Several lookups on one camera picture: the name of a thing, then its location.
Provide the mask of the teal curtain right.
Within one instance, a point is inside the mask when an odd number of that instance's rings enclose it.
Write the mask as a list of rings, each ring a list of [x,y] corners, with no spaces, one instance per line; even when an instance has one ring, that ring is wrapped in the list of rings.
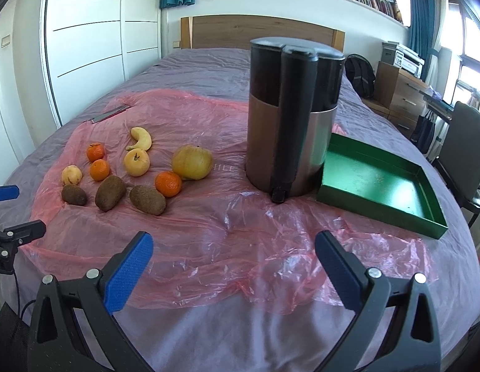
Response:
[[[421,79],[425,81],[433,48],[436,0],[411,0],[411,25],[408,46],[424,61]]]

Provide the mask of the wooden drawer cabinet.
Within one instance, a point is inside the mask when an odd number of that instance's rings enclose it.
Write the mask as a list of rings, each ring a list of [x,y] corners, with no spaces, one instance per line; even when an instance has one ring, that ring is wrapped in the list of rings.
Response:
[[[426,109],[423,92],[428,86],[409,72],[380,61],[373,97],[362,98],[374,113],[392,123],[406,138],[410,138],[417,120]]]

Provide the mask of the small brown kiwi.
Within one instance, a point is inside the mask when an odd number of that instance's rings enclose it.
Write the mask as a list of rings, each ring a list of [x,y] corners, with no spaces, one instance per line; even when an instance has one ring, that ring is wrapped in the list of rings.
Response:
[[[85,206],[87,204],[86,192],[77,185],[63,186],[61,190],[61,198],[64,202],[70,205]]]

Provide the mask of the black and steel kettle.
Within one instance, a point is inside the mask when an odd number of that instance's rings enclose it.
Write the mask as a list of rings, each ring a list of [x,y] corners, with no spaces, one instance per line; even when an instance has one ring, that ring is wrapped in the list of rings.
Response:
[[[321,183],[345,56],[323,43],[262,37],[250,43],[246,174],[280,204]]]

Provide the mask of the grey printer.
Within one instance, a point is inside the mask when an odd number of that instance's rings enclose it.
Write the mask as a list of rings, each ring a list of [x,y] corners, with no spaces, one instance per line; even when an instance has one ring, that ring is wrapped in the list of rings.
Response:
[[[420,78],[424,60],[413,50],[398,42],[383,42],[381,60]]]

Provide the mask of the yellow banana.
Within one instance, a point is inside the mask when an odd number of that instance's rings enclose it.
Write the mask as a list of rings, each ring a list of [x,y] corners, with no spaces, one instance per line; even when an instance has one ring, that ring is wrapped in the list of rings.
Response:
[[[152,138],[149,132],[142,127],[134,127],[130,130],[131,137],[136,140],[136,143],[126,147],[127,151],[133,149],[142,149],[148,151],[152,146]]]

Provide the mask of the orange tangerine with stem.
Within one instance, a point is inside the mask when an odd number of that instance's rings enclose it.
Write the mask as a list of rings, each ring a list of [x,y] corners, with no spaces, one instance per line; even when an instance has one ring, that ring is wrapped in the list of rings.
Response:
[[[104,146],[101,143],[92,143],[87,147],[86,155],[90,163],[102,160],[105,155]]]

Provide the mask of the small yellow-red apple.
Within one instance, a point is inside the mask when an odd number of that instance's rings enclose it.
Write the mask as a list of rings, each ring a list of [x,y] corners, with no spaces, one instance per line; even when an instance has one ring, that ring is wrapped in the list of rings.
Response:
[[[77,186],[83,179],[83,172],[77,166],[66,166],[61,172],[61,183],[64,186]]]

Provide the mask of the green tray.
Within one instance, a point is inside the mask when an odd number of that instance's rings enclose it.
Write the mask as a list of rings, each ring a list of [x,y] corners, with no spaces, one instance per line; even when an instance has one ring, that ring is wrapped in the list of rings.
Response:
[[[449,229],[422,166],[339,134],[330,139],[316,199],[429,238]]]

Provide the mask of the yellow apple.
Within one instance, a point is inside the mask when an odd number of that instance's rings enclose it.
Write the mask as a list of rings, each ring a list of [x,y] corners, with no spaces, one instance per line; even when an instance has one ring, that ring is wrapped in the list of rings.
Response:
[[[144,149],[132,149],[127,152],[123,160],[126,173],[133,177],[139,177],[148,172],[150,158]]]

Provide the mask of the desk with keyboard tray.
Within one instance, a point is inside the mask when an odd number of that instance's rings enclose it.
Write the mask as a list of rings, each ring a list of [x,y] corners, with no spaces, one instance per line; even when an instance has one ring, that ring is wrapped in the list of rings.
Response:
[[[428,110],[441,118],[444,123],[450,123],[454,114],[455,107],[446,103],[438,92],[429,87],[427,91],[420,91]]]

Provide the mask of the grey black chair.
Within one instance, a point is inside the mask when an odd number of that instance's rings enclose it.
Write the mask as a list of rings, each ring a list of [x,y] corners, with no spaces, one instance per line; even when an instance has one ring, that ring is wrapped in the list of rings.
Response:
[[[449,129],[433,167],[443,178],[459,207],[472,213],[471,227],[480,215],[480,112],[457,102]]]

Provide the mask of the pink plastic sheet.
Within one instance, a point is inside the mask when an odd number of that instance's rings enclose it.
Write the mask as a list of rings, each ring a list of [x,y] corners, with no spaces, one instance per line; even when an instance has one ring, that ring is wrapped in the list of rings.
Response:
[[[314,237],[330,230],[367,266],[392,277],[422,272],[436,278],[426,244],[409,232],[327,206],[314,195],[271,202],[247,180],[247,104],[153,89],[117,93],[106,109],[126,110],[102,123],[78,125],[35,194],[32,217],[46,235],[24,253],[43,274],[61,280],[104,265],[139,231],[151,234],[154,251],[136,289],[132,307],[184,308],[214,304],[235,293],[271,312],[290,313],[307,301],[338,304],[338,297],[314,253]],[[126,147],[136,143],[134,127],[152,138],[148,172],[124,169]],[[149,215],[124,197],[108,212],[93,201],[71,206],[61,199],[61,170],[88,169],[86,148],[102,143],[113,175],[128,187],[153,186],[185,144],[209,149],[214,168],[203,180],[187,180],[165,211]]]

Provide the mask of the large yellow-green apple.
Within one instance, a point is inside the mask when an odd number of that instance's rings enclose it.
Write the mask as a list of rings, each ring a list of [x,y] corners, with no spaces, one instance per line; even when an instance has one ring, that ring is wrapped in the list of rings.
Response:
[[[206,178],[211,172],[213,164],[211,151],[194,145],[184,145],[178,148],[171,160],[172,171],[187,180]]]

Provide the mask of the wooden headboard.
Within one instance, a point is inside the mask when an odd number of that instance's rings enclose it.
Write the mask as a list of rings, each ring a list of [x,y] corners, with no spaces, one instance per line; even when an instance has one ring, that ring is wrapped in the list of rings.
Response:
[[[308,39],[342,51],[345,33],[338,29],[294,19],[262,15],[216,14],[180,19],[182,49],[232,48],[247,50],[261,37]]]

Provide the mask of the black backpack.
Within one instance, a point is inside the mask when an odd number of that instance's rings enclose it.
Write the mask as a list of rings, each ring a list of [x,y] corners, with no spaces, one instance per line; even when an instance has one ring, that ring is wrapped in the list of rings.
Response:
[[[345,74],[359,97],[372,98],[375,94],[375,73],[370,62],[358,54],[350,54],[345,61]]]

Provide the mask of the dark blue bag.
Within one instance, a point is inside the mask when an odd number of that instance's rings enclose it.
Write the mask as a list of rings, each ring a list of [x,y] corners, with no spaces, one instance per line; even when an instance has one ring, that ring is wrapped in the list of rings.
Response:
[[[422,154],[426,154],[433,142],[434,132],[435,114],[428,110],[425,115],[419,116],[410,141]]]

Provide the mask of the white wardrobe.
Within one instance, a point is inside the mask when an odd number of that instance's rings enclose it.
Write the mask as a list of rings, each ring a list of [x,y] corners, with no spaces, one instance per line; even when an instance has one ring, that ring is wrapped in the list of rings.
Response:
[[[160,0],[0,0],[0,185],[161,55]]]

